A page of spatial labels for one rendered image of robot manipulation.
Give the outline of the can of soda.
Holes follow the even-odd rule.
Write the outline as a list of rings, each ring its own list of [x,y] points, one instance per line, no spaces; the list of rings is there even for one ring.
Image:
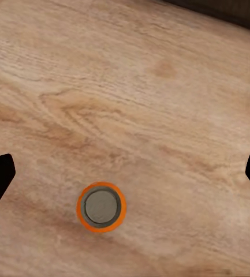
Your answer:
[[[77,212],[81,223],[90,231],[109,233],[122,224],[126,214],[126,199],[117,186],[96,182],[82,191]]]

